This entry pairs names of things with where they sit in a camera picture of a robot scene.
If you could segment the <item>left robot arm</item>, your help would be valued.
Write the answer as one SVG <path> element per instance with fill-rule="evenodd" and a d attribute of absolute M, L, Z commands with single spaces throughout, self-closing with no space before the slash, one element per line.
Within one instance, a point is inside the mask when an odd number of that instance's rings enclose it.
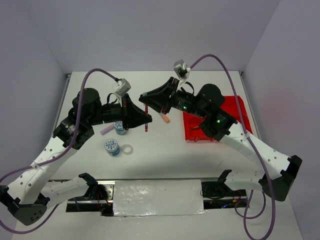
<path fill-rule="evenodd" d="M 133 129 L 152 122 L 152 117 L 137 107 L 128 94 L 121 98 L 121 103 L 102 104 L 96 89 L 81 90 L 44 150 L 15 181 L 1 186 L 1 203 L 19 222 L 30 226 L 40 220 L 47 209 L 64 201 L 76 197 L 95 198 L 104 189 L 88 173 L 52 186 L 47 186 L 47 182 L 95 134 L 95 125 L 117 121 L 121 121 L 125 129 Z"/>

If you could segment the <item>red bin back right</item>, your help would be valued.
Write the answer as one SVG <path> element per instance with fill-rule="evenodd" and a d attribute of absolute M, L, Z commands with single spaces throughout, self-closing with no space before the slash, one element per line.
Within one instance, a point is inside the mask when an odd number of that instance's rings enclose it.
<path fill-rule="evenodd" d="M 234 117 L 237 121 L 241 121 L 236 98 L 234 95 L 228 95 L 225 96 L 225 102 L 221 105 L 221 109 L 230 114 L 232 117 Z M 240 96 L 237 96 L 239 107 L 241 110 L 242 119 L 244 122 L 244 126 L 246 130 L 248 130 L 250 133 L 253 133 L 251 124 L 248 118 L 248 114 L 244 105 L 244 101 Z"/>

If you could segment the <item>pink highlighter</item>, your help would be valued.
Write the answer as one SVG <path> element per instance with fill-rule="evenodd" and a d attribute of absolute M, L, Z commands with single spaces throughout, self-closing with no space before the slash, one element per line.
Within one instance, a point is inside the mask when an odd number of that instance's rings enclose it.
<path fill-rule="evenodd" d="M 109 133 L 110 131 L 112 131 L 115 128 L 114 125 L 109 125 L 108 127 L 106 127 L 105 129 L 100 131 L 100 134 L 102 136 L 106 135 L 107 133 Z"/>

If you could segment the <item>red bin front left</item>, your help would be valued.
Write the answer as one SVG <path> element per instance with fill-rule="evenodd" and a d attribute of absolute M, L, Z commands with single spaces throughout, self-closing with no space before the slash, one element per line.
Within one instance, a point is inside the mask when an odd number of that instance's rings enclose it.
<path fill-rule="evenodd" d="M 216 141 L 214 138 L 207 137 L 202 131 L 202 129 L 190 131 L 191 128 L 199 127 L 199 124 L 202 121 L 203 119 L 200 117 L 183 112 L 184 139 L 186 141 L 191 141 L 191 142 L 198 142 L 198 141 L 215 142 Z"/>

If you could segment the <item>blue slime jar far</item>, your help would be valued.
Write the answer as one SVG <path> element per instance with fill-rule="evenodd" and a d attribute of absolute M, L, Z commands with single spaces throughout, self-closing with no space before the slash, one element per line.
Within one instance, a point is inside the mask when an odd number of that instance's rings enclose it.
<path fill-rule="evenodd" d="M 125 129 L 124 125 L 123 125 L 123 122 L 122 121 L 115 121 L 113 123 L 113 126 L 114 126 L 114 129 L 115 129 L 115 132 L 118 134 L 118 135 L 125 135 L 128 131 Z"/>

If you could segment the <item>metal base rail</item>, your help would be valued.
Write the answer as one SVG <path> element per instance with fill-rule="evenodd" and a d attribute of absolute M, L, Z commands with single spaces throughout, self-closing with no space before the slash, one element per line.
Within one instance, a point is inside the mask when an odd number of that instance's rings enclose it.
<path fill-rule="evenodd" d="M 247 202 L 244 189 L 230 190 L 216 180 L 100 180 L 100 191 L 67 201 L 67 213 L 104 217 L 192 216 Z"/>

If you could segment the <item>small clear tape roll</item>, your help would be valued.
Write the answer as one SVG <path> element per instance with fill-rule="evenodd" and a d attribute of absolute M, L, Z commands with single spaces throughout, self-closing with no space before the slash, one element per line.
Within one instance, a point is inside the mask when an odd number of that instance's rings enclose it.
<path fill-rule="evenodd" d="M 130 144 L 124 144 L 121 148 L 121 151 L 125 155 L 131 155 L 133 153 L 133 147 Z"/>

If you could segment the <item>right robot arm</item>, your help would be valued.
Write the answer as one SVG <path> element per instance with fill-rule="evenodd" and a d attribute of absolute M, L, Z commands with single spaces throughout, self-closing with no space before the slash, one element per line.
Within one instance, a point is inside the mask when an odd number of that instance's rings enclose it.
<path fill-rule="evenodd" d="M 248 132 L 238 120 L 221 108 L 225 97 L 216 85 L 203 85 L 197 95 L 180 90 L 179 87 L 180 80 L 171 77 L 164 85 L 141 94 L 139 101 L 164 115 L 174 108 L 201 118 L 198 127 L 206 137 L 233 148 L 267 170 L 261 178 L 243 182 L 237 182 L 228 174 L 218 182 L 218 192 L 228 196 L 236 189 L 261 190 L 276 201 L 285 201 L 302 159 L 296 155 L 280 153 Z"/>

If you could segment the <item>red bin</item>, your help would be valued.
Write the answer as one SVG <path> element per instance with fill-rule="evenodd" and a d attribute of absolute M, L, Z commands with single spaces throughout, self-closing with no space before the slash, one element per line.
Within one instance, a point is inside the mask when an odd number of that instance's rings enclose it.
<path fill-rule="evenodd" d="M 225 96 L 225 102 L 221 105 L 221 109 L 230 114 L 232 117 L 234 117 L 237 121 L 241 121 L 236 98 L 234 95 L 228 95 Z M 241 110 L 242 119 L 244 122 L 244 126 L 246 130 L 248 130 L 250 133 L 253 133 L 251 124 L 248 118 L 248 114 L 244 105 L 244 101 L 240 96 L 237 96 L 239 107 Z"/>
<path fill-rule="evenodd" d="M 191 128 L 199 127 L 199 124 L 202 121 L 203 119 L 200 117 L 183 112 L 184 139 L 186 141 L 191 141 L 191 142 L 198 142 L 198 141 L 215 142 L 216 141 L 214 138 L 207 137 L 202 131 L 202 129 L 190 131 Z"/>

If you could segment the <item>orange highlighter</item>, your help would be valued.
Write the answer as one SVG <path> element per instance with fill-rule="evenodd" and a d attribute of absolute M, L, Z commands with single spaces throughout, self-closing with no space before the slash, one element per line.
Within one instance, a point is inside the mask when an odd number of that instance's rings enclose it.
<path fill-rule="evenodd" d="M 168 124 L 168 123 L 171 122 L 170 119 L 169 119 L 165 114 L 159 113 L 159 116 L 161 117 L 161 119 L 162 119 L 166 124 Z"/>

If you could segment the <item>blue slime jar near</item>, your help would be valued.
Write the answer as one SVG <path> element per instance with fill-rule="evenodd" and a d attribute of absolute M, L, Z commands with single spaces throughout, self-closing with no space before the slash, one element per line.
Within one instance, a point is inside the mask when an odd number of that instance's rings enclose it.
<path fill-rule="evenodd" d="M 110 138 L 105 142 L 104 148 L 106 152 L 112 157 L 117 156 L 121 150 L 118 142 L 113 138 Z"/>

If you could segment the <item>blue slime jar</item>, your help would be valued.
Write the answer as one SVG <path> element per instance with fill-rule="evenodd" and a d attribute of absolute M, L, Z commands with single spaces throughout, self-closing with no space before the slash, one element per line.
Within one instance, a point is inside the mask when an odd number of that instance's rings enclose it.
<path fill-rule="evenodd" d="M 118 142 L 113 138 L 110 138 L 105 142 L 104 148 L 106 152 L 112 157 L 117 156 L 121 150 Z"/>
<path fill-rule="evenodd" d="M 125 135 L 128 131 L 125 129 L 124 125 L 123 125 L 123 122 L 122 121 L 115 121 L 113 123 L 113 126 L 114 126 L 114 129 L 115 129 L 115 132 L 118 134 L 118 135 Z"/>

